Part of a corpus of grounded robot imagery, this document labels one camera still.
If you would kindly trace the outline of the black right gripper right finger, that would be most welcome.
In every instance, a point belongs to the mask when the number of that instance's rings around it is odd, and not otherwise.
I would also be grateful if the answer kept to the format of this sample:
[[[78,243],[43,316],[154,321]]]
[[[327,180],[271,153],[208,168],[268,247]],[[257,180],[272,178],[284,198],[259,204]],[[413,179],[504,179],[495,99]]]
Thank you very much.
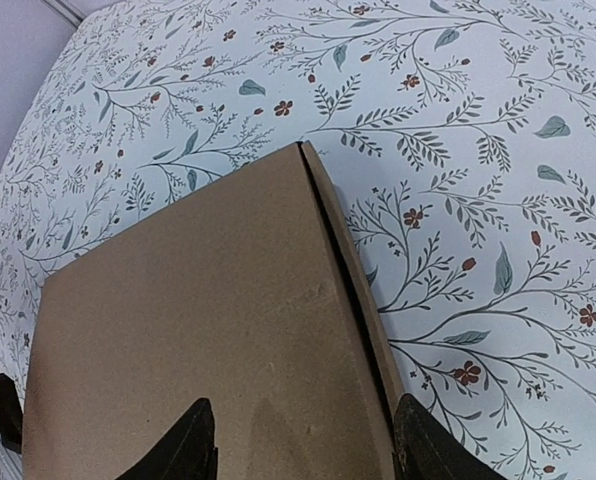
[[[395,479],[505,480],[465,449],[411,394],[393,417]]]

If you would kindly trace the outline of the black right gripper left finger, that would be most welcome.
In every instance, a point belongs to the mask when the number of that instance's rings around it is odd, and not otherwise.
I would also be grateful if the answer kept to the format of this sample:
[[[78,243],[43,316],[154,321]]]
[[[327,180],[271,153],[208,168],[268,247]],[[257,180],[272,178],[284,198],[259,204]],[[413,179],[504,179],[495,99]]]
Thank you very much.
[[[216,480],[218,448],[208,398],[198,398],[118,480]]]

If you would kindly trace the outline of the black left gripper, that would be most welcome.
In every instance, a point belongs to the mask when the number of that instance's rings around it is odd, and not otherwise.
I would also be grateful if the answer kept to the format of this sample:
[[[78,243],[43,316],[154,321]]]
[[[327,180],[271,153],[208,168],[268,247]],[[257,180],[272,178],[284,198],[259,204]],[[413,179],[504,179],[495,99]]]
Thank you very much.
[[[15,384],[0,373],[0,439],[5,448],[22,452],[23,413]]]

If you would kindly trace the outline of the brown cardboard box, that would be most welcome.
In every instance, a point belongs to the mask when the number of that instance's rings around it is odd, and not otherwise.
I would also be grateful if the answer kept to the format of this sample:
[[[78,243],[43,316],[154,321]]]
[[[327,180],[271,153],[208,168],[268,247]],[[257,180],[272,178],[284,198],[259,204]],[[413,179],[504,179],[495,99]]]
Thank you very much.
[[[403,385],[336,189],[288,145],[45,282],[27,479],[114,479],[197,399],[222,479],[390,479]]]

